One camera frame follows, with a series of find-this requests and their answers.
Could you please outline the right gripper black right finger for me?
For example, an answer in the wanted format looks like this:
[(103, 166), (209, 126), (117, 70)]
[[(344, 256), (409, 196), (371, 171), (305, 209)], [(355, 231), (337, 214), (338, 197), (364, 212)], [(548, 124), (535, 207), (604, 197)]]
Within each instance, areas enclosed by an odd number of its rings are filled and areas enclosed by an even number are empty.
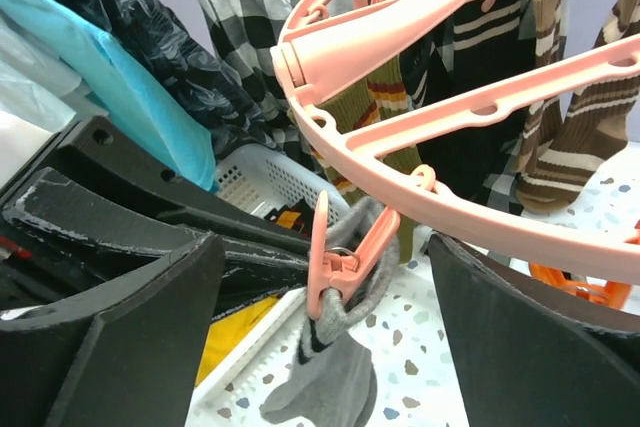
[(638, 425), (638, 316), (563, 293), (440, 232), (427, 250), (470, 425)]

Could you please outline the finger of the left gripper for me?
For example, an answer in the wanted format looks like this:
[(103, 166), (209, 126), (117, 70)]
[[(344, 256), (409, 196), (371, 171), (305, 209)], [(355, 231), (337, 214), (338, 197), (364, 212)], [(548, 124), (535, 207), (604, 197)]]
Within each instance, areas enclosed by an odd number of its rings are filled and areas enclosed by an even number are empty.
[(304, 255), (308, 237), (246, 213), (179, 176), (101, 116), (53, 134), (1, 188), (1, 200), (51, 167), (116, 204), (170, 225), (210, 230)]
[[(2, 191), (2, 250), (35, 298), (53, 302), (135, 270), (203, 236), (108, 200), (46, 167)], [(224, 255), (214, 314), (300, 288), (299, 254), (220, 235)]]

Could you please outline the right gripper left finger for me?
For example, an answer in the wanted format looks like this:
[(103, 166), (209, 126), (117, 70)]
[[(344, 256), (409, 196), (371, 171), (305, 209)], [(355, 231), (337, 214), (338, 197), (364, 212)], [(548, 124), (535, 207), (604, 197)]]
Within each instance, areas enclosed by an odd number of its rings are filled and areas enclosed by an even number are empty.
[(2, 322), (2, 425), (184, 425), (223, 269), (207, 234)]

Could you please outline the pink clip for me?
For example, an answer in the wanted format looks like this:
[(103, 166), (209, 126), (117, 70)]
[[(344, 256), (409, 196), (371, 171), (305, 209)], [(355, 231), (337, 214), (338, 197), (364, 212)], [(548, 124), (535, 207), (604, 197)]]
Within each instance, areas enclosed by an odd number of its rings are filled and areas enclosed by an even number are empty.
[(328, 192), (323, 190), (315, 207), (307, 280), (307, 310), (314, 320), (321, 317), (324, 290), (336, 289), (343, 303), (351, 299), (391, 243), (401, 222), (399, 212), (385, 207), (355, 251), (329, 248), (328, 212)]

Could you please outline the pink round clip hanger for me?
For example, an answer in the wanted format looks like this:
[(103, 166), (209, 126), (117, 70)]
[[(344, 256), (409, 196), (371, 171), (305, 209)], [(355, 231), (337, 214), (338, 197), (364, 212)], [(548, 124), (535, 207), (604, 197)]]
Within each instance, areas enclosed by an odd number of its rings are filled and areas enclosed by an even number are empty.
[[(591, 277), (635, 284), (639, 249), (614, 234), (582, 233), (515, 217), (456, 197), (445, 185), (384, 165), (388, 153), (473, 121), (461, 100), (341, 134), (321, 104), (408, 48), (471, 0), (387, 0), (329, 17), (330, 0), (301, 0), (272, 48), (274, 70), (309, 143), (340, 173), (402, 214), (452, 237), (505, 255)], [(595, 81), (639, 70), (637, 37), (487, 86), (497, 114)]]

